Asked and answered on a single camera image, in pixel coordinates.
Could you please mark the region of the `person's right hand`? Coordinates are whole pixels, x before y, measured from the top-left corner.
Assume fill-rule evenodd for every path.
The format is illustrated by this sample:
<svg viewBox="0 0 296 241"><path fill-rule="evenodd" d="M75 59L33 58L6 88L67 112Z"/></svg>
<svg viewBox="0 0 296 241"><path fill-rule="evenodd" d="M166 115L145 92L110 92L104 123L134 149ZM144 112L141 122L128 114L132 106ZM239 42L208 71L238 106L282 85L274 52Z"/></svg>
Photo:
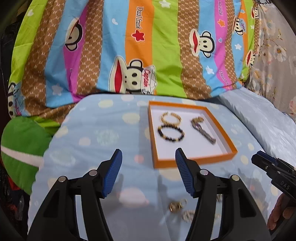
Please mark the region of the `person's right hand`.
<svg viewBox="0 0 296 241"><path fill-rule="evenodd" d="M281 205L283 203L284 198L287 196L282 193L279 198L277 199L277 202L274 206L274 209L272 210L268 221L267 221L267 227L269 230L274 230L276 228L276 224L280 217L283 217L285 219L290 219L295 212L295 207L287 207L285 210L281 210Z"/></svg>

